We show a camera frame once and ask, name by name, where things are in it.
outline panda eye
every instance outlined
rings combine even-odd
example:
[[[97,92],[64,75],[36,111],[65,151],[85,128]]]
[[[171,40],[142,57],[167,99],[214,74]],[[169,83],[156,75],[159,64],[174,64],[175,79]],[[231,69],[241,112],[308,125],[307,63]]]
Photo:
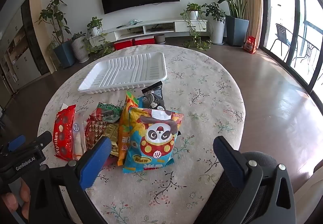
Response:
[[[155,131],[149,130],[148,137],[151,138],[152,140],[155,140],[155,139],[157,139],[157,134]]]
[[[171,135],[171,132],[170,131],[166,131],[166,132],[164,132],[162,134],[161,139],[162,140],[165,140],[165,139],[169,138],[170,135]]]

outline red box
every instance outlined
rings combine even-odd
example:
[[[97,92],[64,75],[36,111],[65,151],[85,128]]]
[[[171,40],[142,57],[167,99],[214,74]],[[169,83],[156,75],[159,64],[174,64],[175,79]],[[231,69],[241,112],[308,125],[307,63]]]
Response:
[[[149,45],[155,43],[156,41],[153,35],[135,38],[135,45]]]
[[[129,40],[125,40],[125,41],[121,41],[121,42],[115,42],[114,43],[114,49],[115,50],[120,50],[120,49],[124,49],[126,47],[130,47],[133,46],[133,39],[129,39]]]

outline red bag on floor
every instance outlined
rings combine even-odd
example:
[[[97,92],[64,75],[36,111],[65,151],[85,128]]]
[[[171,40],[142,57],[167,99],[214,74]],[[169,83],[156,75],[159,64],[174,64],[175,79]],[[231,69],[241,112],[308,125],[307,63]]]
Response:
[[[72,134],[73,119],[76,105],[71,105],[56,115],[53,131],[53,144],[55,156],[63,160],[73,159],[73,143]]]
[[[243,49],[250,54],[254,54],[256,52],[256,38],[254,38],[253,36],[248,36],[248,39],[243,46]]]

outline metal bolt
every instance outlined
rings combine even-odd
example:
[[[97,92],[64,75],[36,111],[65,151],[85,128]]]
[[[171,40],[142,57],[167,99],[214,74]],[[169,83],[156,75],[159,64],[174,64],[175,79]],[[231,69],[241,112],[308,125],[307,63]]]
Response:
[[[46,168],[47,168],[47,165],[46,165],[46,164],[44,164],[44,165],[41,165],[39,169],[40,169],[41,171],[44,171],[44,170],[46,170]]]
[[[256,162],[256,161],[254,161],[254,160],[249,160],[249,161],[248,161],[248,164],[249,164],[250,166],[257,166],[257,162]]]
[[[76,160],[71,160],[68,162],[69,166],[75,166],[76,165]]]
[[[278,167],[279,167],[280,170],[285,170],[286,169],[286,166],[284,164],[279,164]]]

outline tablecloth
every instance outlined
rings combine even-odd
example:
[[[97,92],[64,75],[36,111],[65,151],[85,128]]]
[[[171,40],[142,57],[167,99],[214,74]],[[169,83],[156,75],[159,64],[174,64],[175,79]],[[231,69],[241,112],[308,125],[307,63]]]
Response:
[[[122,173],[122,167],[116,164],[103,168],[86,192],[108,223],[194,223],[223,172],[213,152],[214,138],[223,135],[234,149],[240,146],[245,108],[232,76],[201,52],[168,45],[122,49],[75,73],[46,106],[38,135],[46,130],[53,132],[56,113],[63,103],[76,104],[76,111],[85,111],[86,116],[98,102],[123,106],[125,90],[88,95],[79,93],[78,86],[99,61],[155,51],[163,52],[166,60],[167,79],[163,81],[166,108],[185,115],[172,154],[175,163],[131,174]],[[141,89],[130,91],[139,97]],[[44,153],[44,163],[49,167],[66,164],[54,156],[52,143]],[[65,188],[61,190],[66,198]],[[66,201],[73,219],[80,222],[70,201],[67,198]]]

